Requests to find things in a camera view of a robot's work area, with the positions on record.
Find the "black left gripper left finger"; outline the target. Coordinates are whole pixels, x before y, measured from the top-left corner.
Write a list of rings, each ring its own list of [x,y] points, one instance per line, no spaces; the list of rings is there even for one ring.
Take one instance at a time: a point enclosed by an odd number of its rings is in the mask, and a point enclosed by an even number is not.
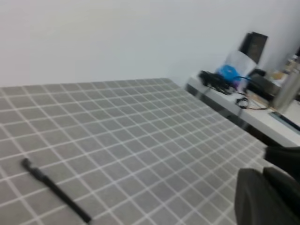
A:
[[[299,178],[291,177],[300,183]],[[259,172],[250,168],[239,170],[234,200],[236,224],[262,225],[264,212],[262,196],[265,186],[263,171]]]

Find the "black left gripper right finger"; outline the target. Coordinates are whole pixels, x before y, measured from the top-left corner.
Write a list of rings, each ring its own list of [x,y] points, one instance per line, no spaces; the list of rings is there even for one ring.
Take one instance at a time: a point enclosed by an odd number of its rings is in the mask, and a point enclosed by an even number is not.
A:
[[[265,167],[266,181],[262,195],[263,225],[298,225],[300,223],[300,184],[291,176]]]

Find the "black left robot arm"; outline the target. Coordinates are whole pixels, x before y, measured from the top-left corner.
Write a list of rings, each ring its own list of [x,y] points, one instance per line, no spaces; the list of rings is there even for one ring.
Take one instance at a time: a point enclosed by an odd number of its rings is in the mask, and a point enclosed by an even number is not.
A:
[[[234,213],[239,225],[300,223],[300,149],[266,147],[264,159],[274,167],[240,169]]]

